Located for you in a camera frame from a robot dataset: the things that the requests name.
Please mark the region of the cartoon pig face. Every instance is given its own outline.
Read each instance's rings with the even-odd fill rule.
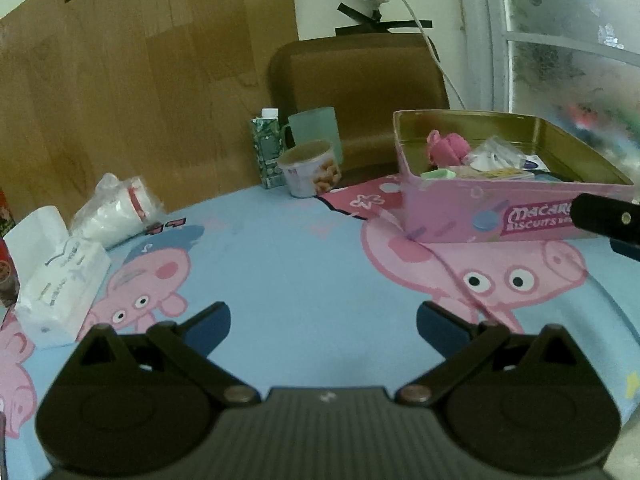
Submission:
[[[161,249],[131,260],[109,280],[105,297],[87,314],[79,339],[97,323],[109,323],[116,330],[133,324],[136,332],[145,332],[156,322],[156,308],[166,316],[180,316],[187,303],[175,291],[190,269],[183,249]]]
[[[0,412],[6,416],[5,434],[20,436],[20,427],[36,410],[36,393],[23,363],[33,352],[33,343],[22,333],[11,314],[0,330]]]
[[[582,255],[561,241],[423,246],[397,225],[375,218],[363,226],[362,243],[389,279],[431,294],[463,319],[475,322],[480,311],[516,332],[522,327],[512,310],[548,301],[587,276]]]

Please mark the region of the pink biscuit tin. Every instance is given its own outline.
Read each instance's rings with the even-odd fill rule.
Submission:
[[[549,169],[578,182],[423,180],[431,130],[455,132],[472,147],[500,135]],[[540,118],[499,112],[404,110],[394,114],[404,230],[420,243],[559,240],[591,236],[571,220],[580,193],[630,201],[631,181],[596,151]]]

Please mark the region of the chair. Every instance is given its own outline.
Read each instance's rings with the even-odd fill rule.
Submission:
[[[420,34],[355,34],[289,43],[271,59],[268,80],[284,122],[297,112],[335,108],[347,184],[398,170],[392,124],[396,110],[449,108],[442,74]]]

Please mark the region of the white cap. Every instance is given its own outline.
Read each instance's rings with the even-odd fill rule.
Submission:
[[[263,119],[277,119],[278,118],[278,109],[277,108],[263,108],[262,109],[262,118]]]

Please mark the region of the green cup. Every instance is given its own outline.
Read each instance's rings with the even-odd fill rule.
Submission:
[[[296,146],[311,140],[328,140],[334,147],[338,164],[342,163],[342,145],[334,107],[315,108],[314,110],[293,114],[289,116],[289,123],[282,127],[282,134],[284,134],[286,128],[291,128]]]

